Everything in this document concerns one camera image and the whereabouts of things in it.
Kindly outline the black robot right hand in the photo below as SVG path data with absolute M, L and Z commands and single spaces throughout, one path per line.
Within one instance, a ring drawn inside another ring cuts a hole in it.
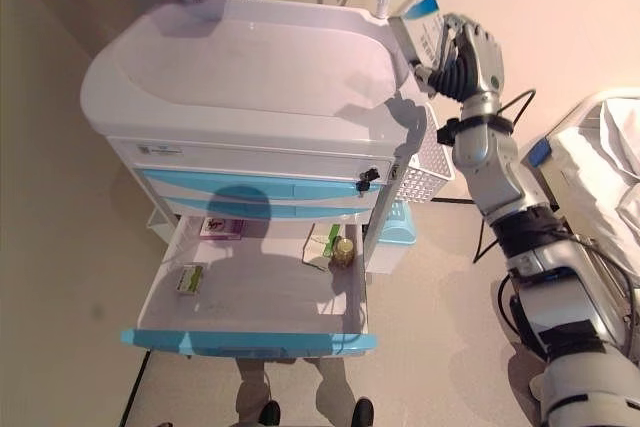
M 430 97 L 440 94 L 464 103 L 478 94 L 502 93 L 501 47 L 476 21 L 460 14 L 446 14 L 438 53 L 436 67 L 414 67 L 418 86 Z

